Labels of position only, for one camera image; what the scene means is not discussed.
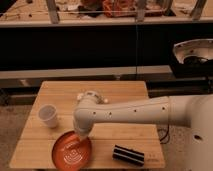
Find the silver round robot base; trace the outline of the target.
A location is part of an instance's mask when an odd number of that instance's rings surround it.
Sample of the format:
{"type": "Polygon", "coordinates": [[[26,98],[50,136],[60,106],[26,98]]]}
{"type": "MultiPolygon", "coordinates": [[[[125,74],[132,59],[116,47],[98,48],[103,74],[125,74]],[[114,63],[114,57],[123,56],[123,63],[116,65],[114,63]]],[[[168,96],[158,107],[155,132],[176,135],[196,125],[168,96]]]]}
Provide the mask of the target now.
{"type": "Polygon", "coordinates": [[[184,59],[190,56],[211,60],[213,59],[213,38],[192,39],[176,43],[173,46],[173,54],[180,64],[183,64],[184,59]]]}

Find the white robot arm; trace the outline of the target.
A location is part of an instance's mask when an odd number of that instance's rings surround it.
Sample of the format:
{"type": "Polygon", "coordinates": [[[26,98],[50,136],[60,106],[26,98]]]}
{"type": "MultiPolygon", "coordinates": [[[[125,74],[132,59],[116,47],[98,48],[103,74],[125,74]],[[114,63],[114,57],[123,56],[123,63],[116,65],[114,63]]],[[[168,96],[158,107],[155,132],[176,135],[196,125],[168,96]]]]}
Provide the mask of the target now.
{"type": "Polygon", "coordinates": [[[213,94],[163,96],[103,104],[86,91],[73,113],[75,132],[87,137],[95,123],[169,124],[190,129],[186,171],[213,171],[213,94]]]}

